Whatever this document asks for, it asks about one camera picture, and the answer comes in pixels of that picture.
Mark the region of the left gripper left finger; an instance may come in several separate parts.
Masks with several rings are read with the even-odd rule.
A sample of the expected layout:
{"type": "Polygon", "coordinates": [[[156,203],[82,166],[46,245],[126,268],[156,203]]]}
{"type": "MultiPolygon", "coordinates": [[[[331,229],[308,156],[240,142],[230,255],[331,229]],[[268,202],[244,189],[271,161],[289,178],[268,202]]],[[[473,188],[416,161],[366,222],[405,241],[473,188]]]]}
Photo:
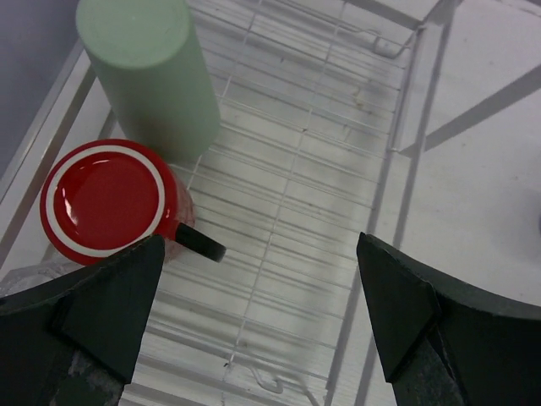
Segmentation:
{"type": "Polygon", "coordinates": [[[165,256],[141,239],[1,299],[3,405],[116,405],[133,378],[165,256]]]}

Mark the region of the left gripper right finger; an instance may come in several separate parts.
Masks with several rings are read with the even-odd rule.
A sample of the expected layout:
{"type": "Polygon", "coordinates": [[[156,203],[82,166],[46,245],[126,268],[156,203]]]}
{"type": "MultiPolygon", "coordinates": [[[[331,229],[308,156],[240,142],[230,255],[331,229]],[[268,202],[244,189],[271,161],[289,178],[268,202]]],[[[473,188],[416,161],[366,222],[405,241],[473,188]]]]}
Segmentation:
{"type": "Polygon", "coordinates": [[[357,258],[385,381],[399,405],[538,405],[540,309],[361,233],[357,258]]]}

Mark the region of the red cup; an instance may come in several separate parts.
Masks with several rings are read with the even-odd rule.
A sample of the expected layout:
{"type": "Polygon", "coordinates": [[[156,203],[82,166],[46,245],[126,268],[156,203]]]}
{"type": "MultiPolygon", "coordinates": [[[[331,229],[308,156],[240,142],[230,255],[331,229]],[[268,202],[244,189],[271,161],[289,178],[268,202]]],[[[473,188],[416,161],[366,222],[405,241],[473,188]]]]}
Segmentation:
{"type": "Polygon", "coordinates": [[[214,262],[226,247],[195,229],[184,183],[150,148],[131,140],[86,143],[47,175],[41,225],[71,261],[91,265],[151,235],[165,239],[165,259],[183,249],[214,262]]]}

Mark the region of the green cup shelf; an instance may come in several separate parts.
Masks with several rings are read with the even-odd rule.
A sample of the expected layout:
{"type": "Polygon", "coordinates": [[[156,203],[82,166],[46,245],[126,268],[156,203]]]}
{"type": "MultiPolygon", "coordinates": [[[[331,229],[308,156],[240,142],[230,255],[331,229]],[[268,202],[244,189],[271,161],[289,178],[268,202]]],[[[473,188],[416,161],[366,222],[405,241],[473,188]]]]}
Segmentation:
{"type": "Polygon", "coordinates": [[[129,140],[168,162],[209,148],[221,117],[185,1],[81,1],[76,28],[129,140]]]}

